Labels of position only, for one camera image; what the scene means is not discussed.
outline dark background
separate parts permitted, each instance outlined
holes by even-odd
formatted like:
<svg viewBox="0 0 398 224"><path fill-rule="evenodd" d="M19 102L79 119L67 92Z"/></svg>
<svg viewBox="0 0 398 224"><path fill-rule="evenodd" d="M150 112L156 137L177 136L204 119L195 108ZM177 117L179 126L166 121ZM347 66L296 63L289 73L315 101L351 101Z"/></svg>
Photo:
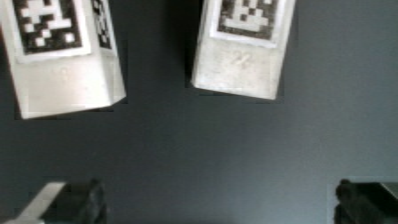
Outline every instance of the dark background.
<svg viewBox="0 0 398 224"><path fill-rule="evenodd" d="M398 180L398 1L298 0L275 102L188 88L198 1L109 3L111 112L17 120L1 53L0 221L97 177L113 224L330 223L339 179Z"/></svg>

